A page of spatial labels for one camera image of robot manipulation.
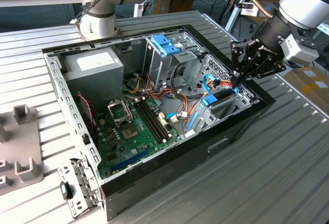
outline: yellow cable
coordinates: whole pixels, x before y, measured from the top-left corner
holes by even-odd
[[[139,89],[139,82],[140,82],[141,78],[138,78],[138,81],[137,81],[137,85],[136,85],[136,88],[133,90],[133,91],[130,91],[131,94],[134,94],[138,91]]]

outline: green motherboard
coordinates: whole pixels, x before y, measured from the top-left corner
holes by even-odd
[[[153,111],[153,117],[156,118],[169,138],[159,141],[153,134],[157,130],[149,128],[149,122],[153,119],[145,118],[145,114],[136,110],[136,103],[126,103],[133,117],[129,123],[123,122],[115,126],[113,118],[106,109],[102,113],[96,114],[98,138],[98,152],[101,156],[101,163],[98,165],[98,171],[102,179],[135,164],[144,158],[159,152],[160,150],[178,142],[181,137],[179,133],[170,125],[160,124],[161,119],[158,113],[161,112],[156,102],[149,98],[145,100],[150,111]],[[115,119],[126,115],[126,112],[120,106],[111,109]]]

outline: cardboard box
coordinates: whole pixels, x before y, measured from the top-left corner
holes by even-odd
[[[323,71],[316,66],[297,68],[284,79],[329,114],[329,76]]]

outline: cable connector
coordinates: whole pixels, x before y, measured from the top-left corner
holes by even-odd
[[[177,119],[177,117],[175,115],[173,115],[172,117],[170,117],[170,121],[172,123],[176,123],[176,122],[178,122],[178,119]]]
[[[194,131],[193,129],[191,129],[191,130],[189,130],[187,133],[185,133],[184,136],[185,136],[186,138],[188,138],[188,137],[192,136],[193,134],[195,134],[195,131]]]
[[[181,112],[180,116],[183,117],[183,118],[186,118],[187,117],[187,112]]]

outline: ventilation grille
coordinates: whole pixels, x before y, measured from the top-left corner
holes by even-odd
[[[223,117],[225,117],[228,114],[228,111],[230,111],[231,107],[233,106],[233,104],[230,104],[228,107],[226,107],[224,109],[224,111],[222,112],[220,119],[222,119]]]
[[[220,78],[223,80],[230,80],[231,76],[225,72],[225,69],[219,65],[214,59],[210,58],[209,56],[206,56],[207,63],[201,68],[201,72],[197,78],[196,85],[194,88],[192,88],[192,92],[194,94],[201,94],[204,92],[203,89],[203,78],[204,75],[210,74],[214,76],[215,78]],[[223,87],[217,86],[216,90],[220,90]],[[250,91],[248,91],[245,87],[240,86],[239,87],[239,93],[243,94],[249,99],[249,102],[251,103],[251,99],[254,97]]]
[[[202,118],[200,118],[198,121],[197,121],[197,124],[195,125],[195,127],[194,127],[194,131],[196,132],[197,131],[197,129],[198,129],[198,127],[201,125],[201,122],[202,122]]]

